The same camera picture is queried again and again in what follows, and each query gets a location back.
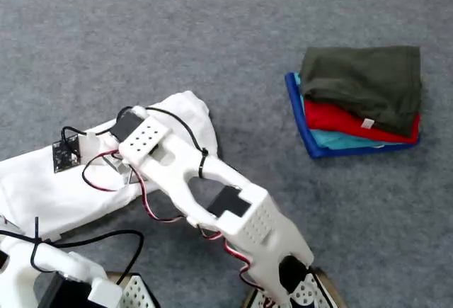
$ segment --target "white plastic part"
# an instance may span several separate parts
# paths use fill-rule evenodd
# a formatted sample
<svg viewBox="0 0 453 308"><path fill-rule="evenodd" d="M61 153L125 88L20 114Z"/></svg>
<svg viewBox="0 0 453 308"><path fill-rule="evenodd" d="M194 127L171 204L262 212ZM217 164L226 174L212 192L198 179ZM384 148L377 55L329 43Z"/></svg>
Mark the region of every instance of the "white plastic part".
<svg viewBox="0 0 453 308"><path fill-rule="evenodd" d="M8 263L0 273L0 307L2 308L36 308L38 302L33 285L40 272L30 264L33 244L6 237L0 242L0 250L8 255ZM48 244L40 244L35 256L35 264L43 270L55 270L72 280L85 283L101 283L107 276L102 267L77 253L67 254ZM106 286L100 286L106 292ZM110 288L110 298L117 297L117 302L106 302L107 308L117 308L121 288L114 285Z"/></svg>
<svg viewBox="0 0 453 308"><path fill-rule="evenodd" d="M102 307L116 308L121 297L122 289L120 286L104 278L95 278L91 283L88 300Z"/></svg>
<svg viewBox="0 0 453 308"><path fill-rule="evenodd" d="M248 274L279 304L289 299L280 284L279 264L288 255L305 266L313 263L313 253L294 223L282 215L269 193L250 183L239 197L251 206L243 217L226 211L217 221L219 231L239 251L252 260Z"/></svg>
<svg viewBox="0 0 453 308"><path fill-rule="evenodd" d="M140 276L131 277L122 293L120 308L156 308Z"/></svg>
<svg viewBox="0 0 453 308"><path fill-rule="evenodd" d="M170 129L153 117L148 117L137 129L119 146L123 161L133 166L140 165L144 158L164 138Z"/></svg>
<svg viewBox="0 0 453 308"><path fill-rule="evenodd" d="M144 151L134 151L134 145L130 144L144 142L146 135L142 132L154 127L157 127L157 133L153 142L159 143L159 148L151 155L149 152L155 144ZM310 266L314 257L296 226L281 214L265 189L252 184L217 157L208 155L202 170L203 177L242 189L239 197L251 204L243 217L230 211L215 217L197 203L188 186L188 181L198 176L201 152L165 128L152 115L120 144L119 150L123 161L155 182L191 225L220 231L238 251L244 253L251 261L248 274L264 288L267 296L279 304L289 301L289 293L280 284L280 261L285 256L293 255L305 266ZM169 154L171 161L163 163L162 156Z"/></svg>

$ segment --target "gray felt surface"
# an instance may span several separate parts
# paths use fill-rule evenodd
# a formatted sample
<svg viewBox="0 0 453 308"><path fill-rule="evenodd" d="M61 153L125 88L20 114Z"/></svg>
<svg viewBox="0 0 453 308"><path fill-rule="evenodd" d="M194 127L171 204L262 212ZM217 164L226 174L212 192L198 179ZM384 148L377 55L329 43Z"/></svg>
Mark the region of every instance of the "gray felt surface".
<svg viewBox="0 0 453 308"><path fill-rule="evenodd" d="M124 105L193 90L223 158L267 188L351 307L453 305L453 0L0 0L0 157L90 127ZM420 45L423 140L403 152L312 161L283 76L309 45ZM195 184L208 202L212 187ZM150 196L167 210L163 196ZM164 307L238 307L241 263L139 201L68 233L135 228ZM135 240L80 252L121 270Z"/></svg>

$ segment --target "black wire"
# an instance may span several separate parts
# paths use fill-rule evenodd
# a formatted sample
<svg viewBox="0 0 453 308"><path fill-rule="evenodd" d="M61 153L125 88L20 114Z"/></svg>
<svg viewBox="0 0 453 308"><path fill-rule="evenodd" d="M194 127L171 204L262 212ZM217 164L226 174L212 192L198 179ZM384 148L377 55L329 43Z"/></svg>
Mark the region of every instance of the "black wire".
<svg viewBox="0 0 453 308"><path fill-rule="evenodd" d="M39 219L35 217L35 245L30 256L30 264L34 269L40 271L41 273L53 273L53 270L43 270L35 264L36 251L38 251L38 247L41 243L42 240L40 239Z"/></svg>
<svg viewBox="0 0 453 308"><path fill-rule="evenodd" d="M94 237L92 239L86 239L86 240L83 240L83 241L69 242L69 243L63 243L63 244L51 244L51 245L54 246L55 248L59 248L59 249L74 248L76 246L85 246L87 244L92 244L92 243L95 243L95 242L99 242L99 241L102 241L103 239L107 239L107 238L112 237L112 236L125 235L125 234L137 235L140 238L140 240L139 240L139 246L137 247L137 250L135 251L134 256L132 257L131 261L127 265L126 269L123 271L123 273L120 276L120 278L118 279L118 281L116 282L116 284L119 285L125 279L127 274L130 272L130 270L132 269L133 265L135 264L135 261L138 259L140 253L142 252L143 244L144 244L144 235L143 235L143 233L138 232L137 230L124 229L124 230L117 230L117 231L114 231L114 232L109 232L107 234L100 235L100 236Z"/></svg>
<svg viewBox="0 0 453 308"><path fill-rule="evenodd" d="M197 138L195 138L195 135L193 134L193 131L192 129L190 129L189 125L187 125L185 123L184 120L182 120L181 118L179 118L177 115L175 115L174 113L172 112L169 112L167 110L162 110L161 108L153 108L153 107L148 107L146 108L147 110L152 110L152 111L157 111L157 112L162 112L162 113L165 113L166 115L170 115L171 117L175 118L185 129L186 131L188 132L188 134L190 135L190 138L192 139L192 142L193 144L195 145L195 148L197 150L199 150L200 152L202 152L202 148L200 147L200 145L198 144L198 141L197 141Z"/></svg>
<svg viewBox="0 0 453 308"><path fill-rule="evenodd" d="M39 229L39 227L38 227L38 218L36 217L35 218L35 236L38 234L37 233L38 229ZM140 253L142 252L143 244L144 244L144 235L141 232L138 232L137 230L131 230L131 229L117 230L117 231L114 231L114 232L109 232L107 234L94 237L92 239L86 239L86 240L83 240L83 241L63 243L63 244L42 242L42 240L39 237L38 238L36 238L36 237L32 238L32 237L20 235L20 234L14 233L14 232L8 232L6 230L0 230L0 235L13 237L15 239L20 239L21 241L33 243L35 245L35 248L33 249L32 256L30 257L30 263L31 263L32 267L34 267L34 269L36 269L36 270L38 270L38 271L40 271L42 273L51 273L52 271L45 271L45 270L39 269L36 265L34 265L35 264L35 255L36 255L36 250L35 249L38 249L38 246L41 243L49 244L50 246L53 246L53 247L58 248L58 249L65 249L65 248L74 248L76 246L85 246L87 244L91 244L91 243L95 243L95 242L101 241L103 239L107 239L108 237L117 236L117 235L123 235L123 234L134 234L134 235L137 235L140 238L140 240L139 240L139 246L137 247L137 250L135 251L134 256L132 257L132 259L129 262L129 264L127 265L126 269L124 270L124 272L122 273L122 275L118 279L117 285L121 284L121 282L125 279L127 274L130 272L130 270L134 266L135 262L137 261Z"/></svg>
<svg viewBox="0 0 453 308"><path fill-rule="evenodd" d="M120 110L120 112L118 112L118 115L116 116L116 120L119 120L126 113L126 111L130 110L131 108L132 108L132 106L125 106L124 108L122 108Z"/></svg>
<svg viewBox="0 0 453 308"><path fill-rule="evenodd" d="M316 272L312 267L309 267L309 273L311 276L313 276L314 280L316 281L316 285L318 286L319 290L321 291L321 294L324 296L324 299L327 301L329 308L333 308L332 302L329 300L326 291L323 288L323 285L319 281L318 277L316 276Z"/></svg>
<svg viewBox="0 0 453 308"><path fill-rule="evenodd" d="M103 134L109 132L110 129L111 129L111 127L109 127L108 129L102 130L102 131L100 131L100 132L96 132L94 135L95 135L95 136L103 135ZM72 127L72 126L64 126L64 127L62 128L62 131L60 132L60 133L61 133L61 136L62 136L62 141L63 141L64 145L66 146L66 148L67 148L70 152L72 152L73 154L75 154L76 156L78 156L78 157L80 158L80 153L79 153L78 151L74 150L74 149L72 148L72 146L70 145L70 143L68 142L68 139L67 139L67 137L66 137L66 131L72 131L72 132L75 132L76 134L82 135L82 136L86 136L87 133L84 132L84 131L81 131L81 130L79 130L79 129L76 129L75 127Z"/></svg>
<svg viewBox="0 0 453 308"><path fill-rule="evenodd" d="M118 114L116 116L116 120L119 120L125 114L125 112L130 110L131 108L132 108L132 106L125 106L124 108L122 108L120 110L120 112L118 112ZM112 127L109 127L108 129L102 130L100 132L96 132L95 136L104 135L105 133L109 132L112 129ZM86 136L87 133L82 130L76 129L75 127L72 127L72 126L64 126L62 128L62 131L60 132L61 136L62 136L62 141L63 141L64 145L66 146L66 148L70 152L72 152L73 154L75 154L76 156L78 156L80 158L80 153L78 153L76 150L74 150L72 148L72 146L70 145L70 143L68 142L68 139L66 137L66 131L72 131L72 132L75 132L76 134L82 135L82 136Z"/></svg>

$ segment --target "clothing tag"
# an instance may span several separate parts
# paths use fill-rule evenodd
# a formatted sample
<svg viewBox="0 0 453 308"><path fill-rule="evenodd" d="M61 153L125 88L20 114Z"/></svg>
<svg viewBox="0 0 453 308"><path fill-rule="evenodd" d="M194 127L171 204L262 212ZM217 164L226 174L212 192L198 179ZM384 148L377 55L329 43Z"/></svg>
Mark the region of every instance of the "clothing tag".
<svg viewBox="0 0 453 308"><path fill-rule="evenodd" d="M369 118L365 118L363 120L363 123L360 127L364 128L364 129L371 129L371 127L373 126L374 124L374 120L373 119L369 119Z"/></svg>

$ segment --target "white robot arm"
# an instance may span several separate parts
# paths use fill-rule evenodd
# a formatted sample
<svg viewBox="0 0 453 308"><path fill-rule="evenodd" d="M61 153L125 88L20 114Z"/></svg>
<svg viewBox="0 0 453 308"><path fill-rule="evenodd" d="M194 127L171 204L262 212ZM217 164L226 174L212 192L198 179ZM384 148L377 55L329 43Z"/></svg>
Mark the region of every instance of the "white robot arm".
<svg viewBox="0 0 453 308"><path fill-rule="evenodd" d="M119 151L124 164L155 182L189 224L222 233L226 247L228 241L238 255L246 257L248 274L266 297L281 307L290 302L293 307L297 307L295 302L307 305L307 299L295 293L297 286L303 287L301 283L310 278L313 253L266 189L185 142L153 117L151 110L135 106L118 119L110 133L108 146ZM207 209L197 203L188 187L188 181L196 176L225 185ZM336 308L330 295L325 296L330 302L317 307Z"/></svg>
<svg viewBox="0 0 453 308"><path fill-rule="evenodd" d="M17 227L0 216L1 308L56 307L58 304L54 300L58 296L59 304L64 300L65 307L119 306L122 288L109 281L100 265L77 253L65 253L49 244L41 243L36 248L31 241L8 236L8 233L21 235ZM38 306L33 285L41 272L39 270L54 271L57 275L51 283L52 289Z"/></svg>

